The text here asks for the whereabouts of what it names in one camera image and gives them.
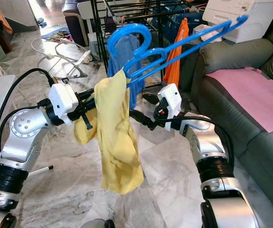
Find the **gray sofa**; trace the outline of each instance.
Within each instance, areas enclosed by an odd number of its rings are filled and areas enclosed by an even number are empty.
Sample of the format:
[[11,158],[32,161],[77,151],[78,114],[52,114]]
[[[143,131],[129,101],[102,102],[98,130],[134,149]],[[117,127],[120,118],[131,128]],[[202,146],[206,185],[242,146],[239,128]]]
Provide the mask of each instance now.
[[273,21],[265,38],[239,44],[222,41],[202,47],[199,53],[192,101],[201,114],[228,130],[236,157],[273,203],[273,132],[267,133],[218,81],[205,76],[218,69],[248,66],[273,79]]

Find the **marble floor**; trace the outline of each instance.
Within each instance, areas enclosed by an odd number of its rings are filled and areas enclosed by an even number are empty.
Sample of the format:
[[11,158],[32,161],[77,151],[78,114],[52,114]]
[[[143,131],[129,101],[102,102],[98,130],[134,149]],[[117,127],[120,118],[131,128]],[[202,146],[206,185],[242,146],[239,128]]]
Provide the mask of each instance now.
[[[42,57],[30,48],[39,31],[16,34],[1,66],[7,74],[20,76],[36,67]],[[54,43],[38,41],[38,48],[53,51]],[[64,54],[81,54],[75,46],[63,47]],[[41,67],[48,69],[54,60]],[[53,75],[65,77],[70,67],[61,62]],[[75,91],[93,87],[106,77],[102,64],[83,66],[88,77],[70,79]],[[158,77],[147,83],[157,81]],[[16,107],[36,104],[47,97],[49,86],[40,74],[24,79],[15,92]],[[138,110],[152,115],[154,107],[138,97]],[[91,219],[113,219],[117,228],[200,228],[200,180],[190,152],[189,142],[174,130],[157,127],[151,132],[131,120],[138,137],[140,159],[145,174],[143,184],[127,195],[103,190],[101,161],[96,139],[80,145],[72,126],[59,126],[43,140],[41,155],[34,170],[53,165],[54,169],[29,177],[21,200],[13,213],[18,228],[79,228]],[[273,205],[236,159],[234,173],[252,205],[261,228],[273,228]]]

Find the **yellow towel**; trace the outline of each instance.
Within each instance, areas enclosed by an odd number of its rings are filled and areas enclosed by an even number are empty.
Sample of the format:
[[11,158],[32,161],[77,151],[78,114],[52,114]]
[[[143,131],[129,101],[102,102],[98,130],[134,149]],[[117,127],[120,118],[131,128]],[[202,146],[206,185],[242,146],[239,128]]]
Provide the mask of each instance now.
[[143,180],[137,139],[129,121],[129,89],[123,70],[94,87],[96,109],[87,112],[93,129],[82,118],[75,121],[74,134],[81,144],[98,138],[102,159],[102,188],[126,194]]

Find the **pink paper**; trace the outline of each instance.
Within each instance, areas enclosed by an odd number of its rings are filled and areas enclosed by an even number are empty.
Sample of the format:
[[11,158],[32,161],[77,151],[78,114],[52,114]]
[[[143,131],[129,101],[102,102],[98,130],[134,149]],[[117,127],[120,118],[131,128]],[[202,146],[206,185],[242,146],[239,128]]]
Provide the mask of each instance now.
[[251,69],[218,70],[208,76],[218,80],[267,132],[273,132],[273,80]]

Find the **blue hanger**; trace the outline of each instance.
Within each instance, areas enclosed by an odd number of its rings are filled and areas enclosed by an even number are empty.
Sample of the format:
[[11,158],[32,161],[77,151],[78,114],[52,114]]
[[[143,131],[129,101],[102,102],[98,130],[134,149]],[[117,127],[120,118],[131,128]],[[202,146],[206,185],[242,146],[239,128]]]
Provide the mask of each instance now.
[[[236,29],[237,27],[239,27],[240,25],[242,25],[246,20],[248,19],[248,16],[246,15],[242,15],[242,16],[239,16],[237,18],[237,23],[232,25],[232,21],[231,20],[228,20],[228,21],[225,21],[225,22],[222,22],[218,25],[215,25],[215,26],[212,26],[208,29],[205,29],[201,32],[198,32],[196,34],[193,34],[181,41],[178,41],[166,48],[161,48],[161,47],[158,47],[158,48],[153,48],[153,49],[150,49],[150,50],[147,50],[147,48],[149,47],[150,43],[151,43],[151,33],[149,31],[149,29],[145,26],[145,25],[142,25],[142,24],[129,24],[129,25],[126,25],[126,26],[123,26],[121,27],[120,29],[116,30],[113,35],[110,37],[110,39],[108,40],[108,44],[107,44],[107,48],[108,48],[108,52],[113,56],[113,57],[117,57],[117,51],[116,51],[116,44],[117,42],[123,37],[123,36],[126,36],[128,34],[131,34],[131,33],[140,33],[143,37],[144,37],[144,42],[142,43],[142,45],[133,51],[133,54],[134,54],[134,57],[129,60],[126,65],[124,66],[124,72],[126,74],[126,77],[127,78],[131,78],[132,80],[130,81],[129,84],[127,84],[127,87],[130,87],[132,86],[133,84],[141,81],[141,80],[144,80],[145,78],[151,76],[152,74],[154,74],[155,72],[165,68],[166,66],[168,66],[169,64],[191,54],[192,52],[198,50],[200,47],[208,44],[209,42],[213,41],[214,39],[220,37],[220,36],[223,36],[225,33],[229,32],[229,31],[232,31],[234,29]],[[195,40],[195,39],[198,39],[199,37],[209,33],[209,32],[212,32],[212,31],[216,31],[216,30],[220,30],[222,29],[221,32],[219,32],[218,34],[214,35],[213,37],[209,38],[208,40],[206,41],[203,41],[202,43],[188,49],[187,51],[183,52],[182,54],[178,55],[177,57],[165,62],[164,64],[158,66],[160,63],[162,63],[163,61],[165,61],[167,59],[167,54],[168,52],[170,52],[171,50],[185,44],[185,43],[188,43],[192,40]],[[152,55],[156,55],[156,54],[159,54],[161,57],[148,64],[147,66],[135,71],[134,73],[130,74],[129,73],[129,69],[138,61],[148,57],[148,56],[152,56]],[[142,75],[145,71],[147,70],[150,70],[151,68],[155,67],[155,66],[158,66],[154,69],[152,69],[151,71],[149,71],[148,73],[146,73],[145,75]]]

